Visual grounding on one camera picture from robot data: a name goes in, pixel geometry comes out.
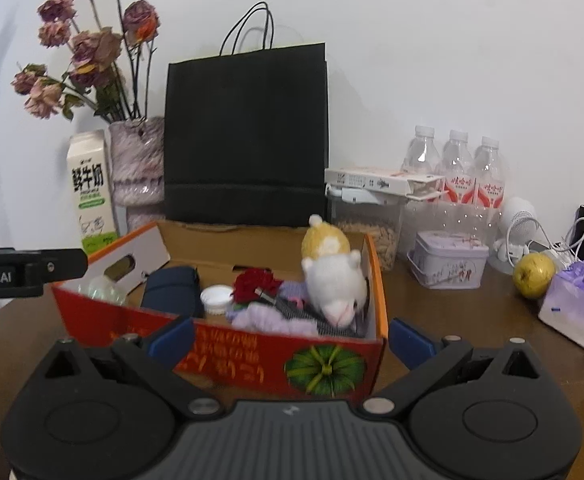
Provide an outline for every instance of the red cardboard box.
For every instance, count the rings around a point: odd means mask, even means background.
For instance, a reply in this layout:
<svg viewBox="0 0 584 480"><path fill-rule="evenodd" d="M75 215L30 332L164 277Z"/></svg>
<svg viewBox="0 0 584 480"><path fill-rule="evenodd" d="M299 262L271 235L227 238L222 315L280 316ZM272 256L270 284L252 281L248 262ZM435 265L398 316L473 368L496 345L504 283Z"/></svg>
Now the red cardboard box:
<svg viewBox="0 0 584 480"><path fill-rule="evenodd" d="M139 309L144 279L162 266L196 267L201 287L232 285L245 267L267 267L278 279L303 280L305 229L195 226L163 221L147 225L89 257L85 277L52 286L68 333L87 346L107 346L118 336L148 335L170 316ZM370 283L366 338L308 338L234 330L225 316L196 321L194 348L177 371L203 374L219 383L289 397L331 396L360 401L374 386L387 340L387 313L372 238L348 235L361 250ZM117 306L83 295L96 276L120 276L128 304Z"/></svg>

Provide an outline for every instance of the yellow plush body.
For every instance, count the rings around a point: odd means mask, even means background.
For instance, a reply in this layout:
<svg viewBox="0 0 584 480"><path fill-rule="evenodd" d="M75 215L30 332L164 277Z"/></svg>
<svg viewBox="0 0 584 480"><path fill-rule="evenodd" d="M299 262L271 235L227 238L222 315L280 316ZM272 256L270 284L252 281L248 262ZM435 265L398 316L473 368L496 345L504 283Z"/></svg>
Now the yellow plush body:
<svg viewBox="0 0 584 480"><path fill-rule="evenodd" d="M324 222L318 215L310 216L310 228L301 243L301 258L316 260L321 256L349 252L349 241L343 231Z"/></svg>

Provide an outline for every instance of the white wall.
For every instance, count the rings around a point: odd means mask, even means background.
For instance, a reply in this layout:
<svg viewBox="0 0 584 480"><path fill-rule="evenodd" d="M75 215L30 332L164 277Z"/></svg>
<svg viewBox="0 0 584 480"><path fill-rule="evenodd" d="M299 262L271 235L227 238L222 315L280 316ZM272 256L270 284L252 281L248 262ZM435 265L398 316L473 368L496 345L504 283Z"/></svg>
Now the white wall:
<svg viewBox="0 0 584 480"><path fill-rule="evenodd" d="M214 55L258 0L149 1L163 22L159 114L168 63ZM414 124L441 140L464 129L474 143L501 140L509 193L531 200L553 237L571 224L584 203L584 0L267 1L275 45L327 44L332 165L397 167ZM86 110L73 124L32 118L9 86L18 62L65 70L67 49L38 44L41 2L0 0L0 245L19 248L78 246L64 158L72 133L101 125ZM113 23L113 0L99 2Z"/></svg>

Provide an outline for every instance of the cardboard box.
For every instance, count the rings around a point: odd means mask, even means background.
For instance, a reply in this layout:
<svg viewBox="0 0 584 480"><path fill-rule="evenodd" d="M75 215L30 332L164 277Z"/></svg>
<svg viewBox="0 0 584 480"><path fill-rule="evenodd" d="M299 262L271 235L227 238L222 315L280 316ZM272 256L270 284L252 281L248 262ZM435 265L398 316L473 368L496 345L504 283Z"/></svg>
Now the cardboard box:
<svg viewBox="0 0 584 480"><path fill-rule="evenodd" d="M103 130L72 136L67 170L83 249L91 254L118 238Z"/></svg>
<svg viewBox="0 0 584 480"><path fill-rule="evenodd" d="M444 178L380 168L328 168L325 170L325 184L369 189L422 201L441 195Z"/></svg>
<svg viewBox="0 0 584 480"><path fill-rule="evenodd" d="M171 319L137 307L144 277L150 272L163 265L194 266L203 288L216 283L232 285L245 267L266 267L277 278L302 281L300 254L304 234L305 229L196 226L163 221L147 225L93 254L85 277L55 283L52 289L68 333L85 345L107 346L125 333L148 335ZM368 396L387 340L385 296L372 238L360 234L348 237L353 248L361 249L361 268L370 283L366 338L244 332L234 330L225 316L208 316L196 321L194 348L177 365L177 370L287 397L311 397L316 391L329 391L330 396L354 401ZM135 306L116 306L78 293L79 287L85 287L108 268L124 264L132 270L118 285ZM312 391L307 394L298 371L289 373L292 359L299 354L300 359L320 360L328 356L326 360L332 358L342 365L338 370L323 367L321 377L313 382Z"/></svg>

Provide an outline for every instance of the bouquet of dried flowers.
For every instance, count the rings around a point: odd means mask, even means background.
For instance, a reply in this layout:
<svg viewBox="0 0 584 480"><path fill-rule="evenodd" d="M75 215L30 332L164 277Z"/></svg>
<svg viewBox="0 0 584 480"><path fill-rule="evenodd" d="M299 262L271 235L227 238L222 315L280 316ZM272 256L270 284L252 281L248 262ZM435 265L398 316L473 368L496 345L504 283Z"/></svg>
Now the bouquet of dried flowers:
<svg viewBox="0 0 584 480"><path fill-rule="evenodd" d="M116 0L122 31L118 34L112 27L102 25L94 0L89 0L96 25L96 31L92 32L79 26L75 1L47 0L38 7L43 20L38 30L41 44L47 48L67 45L72 59L59 78L49 75L42 64L28 64L16 74L12 85L18 94L28 96L25 110L41 119L61 111L71 121L72 108L88 106L94 110L94 115L108 123L146 119L154 40L161 24L156 9L145 0L139 0L123 12L121 0ZM126 91L118 66L123 48L132 73L131 94ZM141 110L138 81L145 51L146 86L144 109Z"/></svg>

